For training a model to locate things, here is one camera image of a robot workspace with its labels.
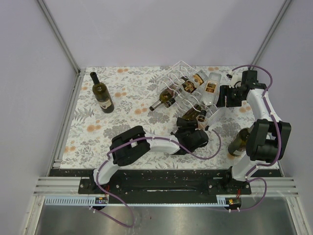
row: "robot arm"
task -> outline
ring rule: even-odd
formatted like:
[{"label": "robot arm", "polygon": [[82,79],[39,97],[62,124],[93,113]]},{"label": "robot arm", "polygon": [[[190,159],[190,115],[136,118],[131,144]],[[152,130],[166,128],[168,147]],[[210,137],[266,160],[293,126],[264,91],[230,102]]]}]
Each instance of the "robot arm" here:
[{"label": "robot arm", "polygon": [[[284,155],[287,141],[291,132],[291,126],[287,122],[282,122],[275,113],[273,106],[268,98],[268,92],[265,84],[257,80],[257,71],[247,70],[242,73],[242,78],[234,76],[236,84],[241,82],[240,86],[220,86],[220,97],[217,103],[218,107],[239,107],[242,101],[246,100],[250,104],[255,123],[250,128],[250,135],[246,143],[246,155],[233,167],[223,178],[223,186],[240,187],[240,182],[246,181],[246,174],[258,164],[272,163],[278,153],[278,137],[274,120],[278,123],[281,137],[281,151],[278,159]],[[255,167],[249,172],[249,175],[257,171]]]},{"label": "robot arm", "polygon": [[110,150],[113,150],[129,141],[139,138],[147,138],[122,147],[110,154],[109,161],[99,171],[99,168],[93,172],[93,181],[96,182],[96,176],[99,172],[99,184],[107,184],[114,173],[122,166],[134,163],[147,152],[164,152],[174,155],[184,155],[187,152],[177,144],[168,140],[160,140],[160,138],[171,139],[186,147],[190,152],[195,151],[198,147],[206,146],[208,143],[208,135],[203,130],[196,130],[197,121],[186,121],[178,118],[177,126],[179,127],[175,135],[157,136],[146,134],[142,126],[136,126],[112,139]]},{"label": "robot arm", "polygon": [[[281,136],[281,151],[278,159],[284,155],[287,141],[291,132],[289,123],[282,122],[279,116],[274,112],[268,93],[263,93],[266,85],[259,83],[257,80],[257,71],[247,70],[242,73],[242,77],[236,76],[237,84],[241,81],[238,87],[220,86],[220,95],[217,103],[218,107],[240,107],[242,101],[246,100],[252,107],[255,123],[250,128],[251,132],[246,143],[246,155],[239,161],[238,164],[232,166],[221,179],[223,188],[242,188],[246,181],[246,174],[257,164],[272,163],[278,152],[278,138],[275,129],[273,116],[278,123],[278,128]],[[193,152],[198,147],[206,146],[208,136],[203,130],[196,130],[197,121],[185,121],[178,118],[178,131],[169,139],[179,142],[189,151]],[[134,127],[121,135],[112,139],[110,150],[117,148],[131,140],[136,140],[142,137],[150,137],[148,140],[135,141],[131,145],[122,147],[110,155],[109,162],[100,170],[95,169],[93,180],[96,181],[96,175],[99,172],[99,184],[107,184],[114,173],[122,166],[134,163],[138,158],[146,154],[148,151],[165,152],[169,154],[184,155],[186,151],[168,140],[155,140],[154,135],[146,134],[141,126]]]}]

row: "metal floor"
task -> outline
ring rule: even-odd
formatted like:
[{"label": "metal floor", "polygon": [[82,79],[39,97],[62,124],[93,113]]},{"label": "metal floor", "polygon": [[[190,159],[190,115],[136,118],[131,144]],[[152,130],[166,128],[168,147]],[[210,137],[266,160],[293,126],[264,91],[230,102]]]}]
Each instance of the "metal floor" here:
[{"label": "metal floor", "polygon": [[[255,204],[244,198],[243,205]],[[125,207],[103,211],[130,223]],[[254,210],[219,212],[203,207],[136,207],[136,226],[127,229],[87,207],[44,206],[36,235],[296,235],[283,198],[266,198]]]}]

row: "floral patterned surface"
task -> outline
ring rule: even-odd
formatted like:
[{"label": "floral patterned surface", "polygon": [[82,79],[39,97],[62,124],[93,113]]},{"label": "floral patterned surface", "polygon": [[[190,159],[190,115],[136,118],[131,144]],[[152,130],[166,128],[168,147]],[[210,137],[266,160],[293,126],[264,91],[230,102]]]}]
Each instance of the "floral patterned surface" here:
[{"label": "floral patterned surface", "polygon": [[[170,67],[89,67],[78,97],[74,118],[71,123],[61,168],[96,168],[107,159],[106,153],[114,136],[142,125],[144,130],[157,135],[170,135],[177,117],[181,116],[177,107],[166,109],[160,106],[151,112],[149,107],[158,100],[156,78]],[[211,71],[222,74],[221,84],[228,84],[227,72],[232,67],[196,66],[209,75]],[[101,111],[93,93],[93,82],[89,76],[95,71],[104,82],[113,99],[115,110],[111,114]],[[150,152],[125,168],[184,168],[216,169],[229,168],[240,158],[227,152],[237,132],[254,122],[251,107],[243,102],[242,107],[226,109],[225,116],[210,128],[215,129],[222,138],[222,147],[216,157],[199,160],[191,155],[169,155]],[[195,153],[202,157],[213,155],[219,147],[219,140],[212,132],[209,144]]]}]

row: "white wall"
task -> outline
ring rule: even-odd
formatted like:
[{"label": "white wall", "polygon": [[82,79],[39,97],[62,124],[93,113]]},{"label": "white wall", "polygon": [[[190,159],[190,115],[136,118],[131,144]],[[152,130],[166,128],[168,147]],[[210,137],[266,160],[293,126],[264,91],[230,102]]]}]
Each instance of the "white wall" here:
[{"label": "white wall", "polygon": [[270,100],[283,121],[291,123],[291,135],[283,169],[293,176],[307,218],[313,226],[313,1],[291,5],[260,66],[273,75]]},{"label": "white wall", "polygon": [[2,1],[0,30],[0,234],[17,235],[75,74],[34,0]]},{"label": "white wall", "polygon": [[45,0],[87,66],[250,63],[284,0]]}]

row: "bottle cap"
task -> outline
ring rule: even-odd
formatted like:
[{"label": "bottle cap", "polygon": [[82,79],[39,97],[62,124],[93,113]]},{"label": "bottle cap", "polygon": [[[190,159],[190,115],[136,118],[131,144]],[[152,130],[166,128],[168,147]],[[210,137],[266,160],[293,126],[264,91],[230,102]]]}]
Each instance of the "bottle cap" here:
[{"label": "bottle cap", "polygon": [[154,103],[153,105],[151,105],[150,107],[149,107],[149,109],[151,110],[151,111],[154,111],[158,106],[160,106],[162,104],[162,102],[161,102],[161,100],[158,100],[156,103]]},{"label": "bottle cap", "polygon": [[205,121],[205,116],[206,116],[207,111],[206,110],[201,110],[199,116],[198,116],[198,121],[199,122],[204,122]]}]

